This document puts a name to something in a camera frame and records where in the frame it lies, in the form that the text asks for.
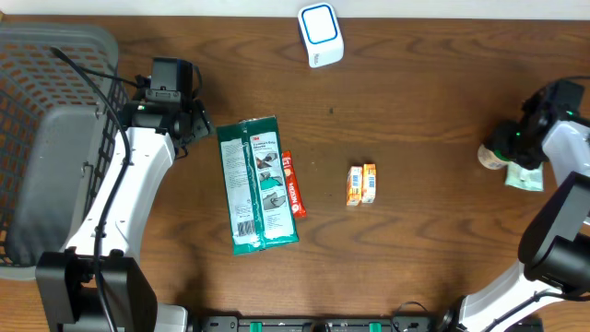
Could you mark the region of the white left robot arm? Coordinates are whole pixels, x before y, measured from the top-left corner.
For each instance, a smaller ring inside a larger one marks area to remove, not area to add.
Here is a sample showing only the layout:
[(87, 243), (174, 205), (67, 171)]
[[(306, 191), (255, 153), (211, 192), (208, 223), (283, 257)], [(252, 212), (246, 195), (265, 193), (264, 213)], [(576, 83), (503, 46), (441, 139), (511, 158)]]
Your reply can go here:
[(213, 134), (188, 61), (154, 59), (136, 95), (108, 111), (117, 130), (100, 191), (58, 252), (45, 252), (35, 279), (52, 331), (191, 331), (190, 312), (160, 303), (139, 266), (148, 215), (164, 175), (187, 145)]

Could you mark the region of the green white package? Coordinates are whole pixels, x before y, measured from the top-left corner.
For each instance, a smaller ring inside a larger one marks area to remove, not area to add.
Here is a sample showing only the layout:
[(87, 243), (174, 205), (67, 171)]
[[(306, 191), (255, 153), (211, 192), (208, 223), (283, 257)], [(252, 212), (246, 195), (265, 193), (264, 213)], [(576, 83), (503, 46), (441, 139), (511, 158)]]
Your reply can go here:
[(296, 243), (277, 118), (223, 125), (217, 134), (233, 253)]

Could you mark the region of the orange small box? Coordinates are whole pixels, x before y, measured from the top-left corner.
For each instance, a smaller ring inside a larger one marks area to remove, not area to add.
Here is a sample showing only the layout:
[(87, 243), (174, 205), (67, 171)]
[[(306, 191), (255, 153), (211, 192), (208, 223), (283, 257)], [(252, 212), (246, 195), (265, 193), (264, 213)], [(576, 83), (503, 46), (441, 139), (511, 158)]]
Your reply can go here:
[(361, 202), (370, 204), (376, 197), (376, 165), (365, 163), (362, 167)]
[(362, 167), (352, 166), (347, 176), (347, 205), (357, 206), (361, 201)]

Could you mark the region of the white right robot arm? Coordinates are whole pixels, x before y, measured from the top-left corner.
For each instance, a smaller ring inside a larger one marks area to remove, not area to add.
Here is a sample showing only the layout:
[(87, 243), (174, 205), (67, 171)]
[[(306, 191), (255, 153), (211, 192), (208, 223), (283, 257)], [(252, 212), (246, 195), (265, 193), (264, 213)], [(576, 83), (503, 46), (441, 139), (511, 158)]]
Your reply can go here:
[(484, 289), (459, 298), (439, 331), (506, 331), (555, 302), (589, 299), (589, 122), (579, 109), (581, 77), (561, 77), (522, 105), (519, 121), (503, 121), (478, 158), (488, 169), (510, 162), (533, 171), (551, 165), (557, 191), (526, 228), (517, 261)]

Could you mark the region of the mint green snack packet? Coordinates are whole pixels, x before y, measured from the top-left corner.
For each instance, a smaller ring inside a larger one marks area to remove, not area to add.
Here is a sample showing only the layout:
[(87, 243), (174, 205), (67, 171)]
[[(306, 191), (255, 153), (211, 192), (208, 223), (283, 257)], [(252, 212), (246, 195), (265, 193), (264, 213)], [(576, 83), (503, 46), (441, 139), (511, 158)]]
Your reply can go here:
[(520, 190), (530, 192), (543, 192), (543, 166), (540, 165), (534, 170), (528, 170), (511, 162), (507, 166), (506, 179), (504, 184)]

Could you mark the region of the red stick sachet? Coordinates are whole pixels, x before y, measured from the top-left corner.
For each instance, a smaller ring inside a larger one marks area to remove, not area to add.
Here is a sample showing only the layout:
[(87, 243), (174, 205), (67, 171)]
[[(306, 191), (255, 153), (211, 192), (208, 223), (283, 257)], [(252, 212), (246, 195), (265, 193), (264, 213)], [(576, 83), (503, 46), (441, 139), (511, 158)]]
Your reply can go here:
[(289, 203), (292, 214), (295, 218), (305, 218), (307, 216), (306, 209), (302, 203), (301, 192), (297, 177), (293, 168), (292, 156), (290, 151), (282, 153), (282, 164), (287, 181), (287, 191), (289, 195)]

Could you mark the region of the green lid jar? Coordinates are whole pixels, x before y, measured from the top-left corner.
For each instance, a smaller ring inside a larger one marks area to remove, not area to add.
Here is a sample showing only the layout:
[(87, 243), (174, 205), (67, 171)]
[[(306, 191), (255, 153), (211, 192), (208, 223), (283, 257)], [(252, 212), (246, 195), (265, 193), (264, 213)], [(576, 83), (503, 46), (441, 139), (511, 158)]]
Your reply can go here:
[(489, 170), (499, 170), (509, 164), (507, 160), (499, 158), (492, 150), (481, 144), (478, 148), (478, 161)]

